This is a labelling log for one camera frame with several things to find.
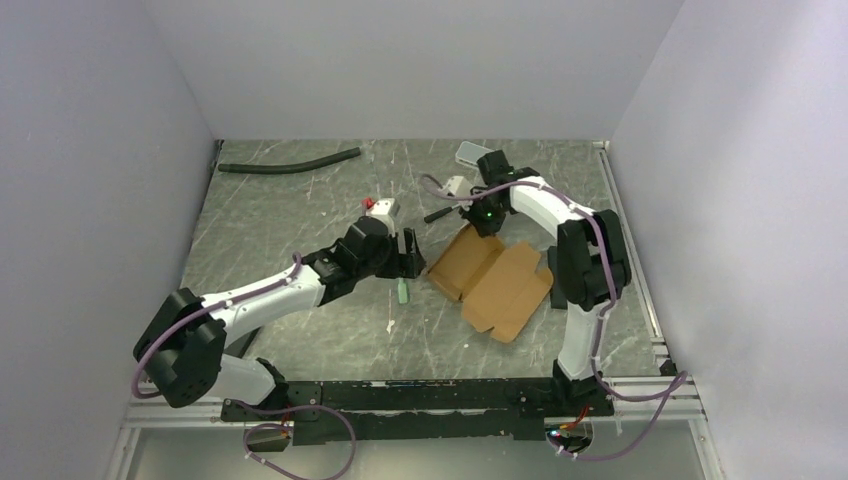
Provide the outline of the green plastic tube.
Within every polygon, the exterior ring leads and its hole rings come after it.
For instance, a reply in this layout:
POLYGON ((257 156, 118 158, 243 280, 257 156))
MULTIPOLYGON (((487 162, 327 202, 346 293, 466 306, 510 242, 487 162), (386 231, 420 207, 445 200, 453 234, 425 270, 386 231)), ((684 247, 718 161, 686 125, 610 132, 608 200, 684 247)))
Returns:
POLYGON ((399 278, 396 287, 397 301, 400 305, 406 305, 410 301, 410 292, 407 280, 399 278))

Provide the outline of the brown cardboard box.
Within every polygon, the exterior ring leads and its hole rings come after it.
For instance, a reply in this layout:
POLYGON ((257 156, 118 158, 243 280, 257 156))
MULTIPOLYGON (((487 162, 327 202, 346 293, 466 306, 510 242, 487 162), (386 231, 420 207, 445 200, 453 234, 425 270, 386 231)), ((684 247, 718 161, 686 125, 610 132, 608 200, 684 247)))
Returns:
POLYGON ((506 246, 496 236, 480 236, 471 225, 459 230, 427 271, 428 280, 461 304, 461 316, 477 332, 513 342, 553 283, 541 253, 527 242, 506 246))

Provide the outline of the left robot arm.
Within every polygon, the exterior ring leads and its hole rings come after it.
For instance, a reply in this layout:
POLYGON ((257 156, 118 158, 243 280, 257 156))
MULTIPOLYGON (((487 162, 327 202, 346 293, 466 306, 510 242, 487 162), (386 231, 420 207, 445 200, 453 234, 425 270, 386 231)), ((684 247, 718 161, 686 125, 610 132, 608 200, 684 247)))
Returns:
POLYGON ((415 279, 425 268, 413 229, 393 233, 387 224, 361 217, 331 246, 295 253, 286 270, 221 293, 170 293, 137 341, 131 382, 134 397, 161 397, 182 408, 206 396, 248 404, 264 420, 287 406, 288 384, 264 359, 227 354, 246 334, 283 317, 326 305, 369 277, 415 279))

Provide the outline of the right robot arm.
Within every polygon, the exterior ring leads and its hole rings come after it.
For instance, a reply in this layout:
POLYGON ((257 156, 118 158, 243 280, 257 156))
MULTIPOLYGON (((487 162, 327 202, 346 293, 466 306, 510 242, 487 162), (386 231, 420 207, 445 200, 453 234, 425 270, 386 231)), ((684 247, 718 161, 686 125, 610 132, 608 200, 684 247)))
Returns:
POLYGON ((620 218, 611 209, 579 204, 530 167, 513 167, 502 151, 484 154, 477 166, 482 185, 453 177, 442 190, 459 198, 463 217, 479 234, 492 236, 507 215, 523 214, 555 240, 547 258, 567 319, 550 392, 557 411, 574 415, 602 389, 605 322, 632 280, 620 218))

